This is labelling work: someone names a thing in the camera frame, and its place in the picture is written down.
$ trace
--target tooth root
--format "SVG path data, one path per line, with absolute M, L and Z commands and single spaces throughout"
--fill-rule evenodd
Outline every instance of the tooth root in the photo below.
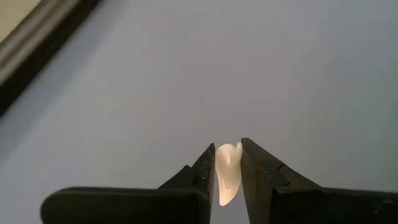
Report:
M 221 206 L 227 205 L 234 199 L 241 185 L 242 151 L 240 142 L 236 146 L 224 144 L 216 151 L 216 174 Z

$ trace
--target white tooth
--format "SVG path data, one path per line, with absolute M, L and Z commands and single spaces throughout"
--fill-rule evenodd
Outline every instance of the white tooth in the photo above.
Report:
M 216 151 L 216 173 L 220 190 L 220 205 L 225 206 L 232 199 L 241 185 L 242 143 L 236 146 L 224 144 Z

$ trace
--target metal tool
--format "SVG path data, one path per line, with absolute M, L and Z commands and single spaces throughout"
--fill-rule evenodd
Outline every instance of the metal tool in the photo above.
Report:
M 242 184 L 251 224 L 398 223 L 398 194 L 328 189 L 242 139 Z M 209 223 L 215 145 L 158 189 L 77 187 L 50 195 L 44 224 Z

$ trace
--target black frame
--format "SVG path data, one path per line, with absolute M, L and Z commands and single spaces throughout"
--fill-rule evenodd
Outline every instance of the black frame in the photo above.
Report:
M 101 0 L 41 0 L 0 43 L 0 118 Z

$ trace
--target white backdrop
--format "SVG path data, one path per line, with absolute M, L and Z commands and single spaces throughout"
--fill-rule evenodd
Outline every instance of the white backdrop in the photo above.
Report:
M 105 1 L 1 120 L 0 222 L 68 186 L 158 187 L 243 136 L 318 184 L 398 191 L 397 4 Z M 248 223 L 242 194 L 216 205 Z

